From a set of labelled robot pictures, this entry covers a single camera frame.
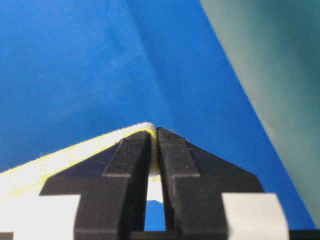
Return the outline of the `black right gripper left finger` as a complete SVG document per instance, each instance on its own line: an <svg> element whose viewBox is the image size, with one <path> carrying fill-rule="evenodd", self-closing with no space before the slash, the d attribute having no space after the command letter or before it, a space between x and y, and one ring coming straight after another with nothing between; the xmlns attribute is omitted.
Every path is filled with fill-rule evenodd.
<svg viewBox="0 0 320 240"><path fill-rule="evenodd" d="M3 240L124 240L145 220L151 135L134 133L0 209Z"/></svg>

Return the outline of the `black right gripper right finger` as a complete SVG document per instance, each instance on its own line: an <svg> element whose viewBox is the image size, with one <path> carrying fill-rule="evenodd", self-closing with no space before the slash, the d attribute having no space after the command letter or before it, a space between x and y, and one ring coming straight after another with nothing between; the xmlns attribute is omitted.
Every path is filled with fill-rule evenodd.
<svg viewBox="0 0 320 240"><path fill-rule="evenodd" d="M251 172L158 128L166 215L184 240L287 240L278 197Z"/></svg>

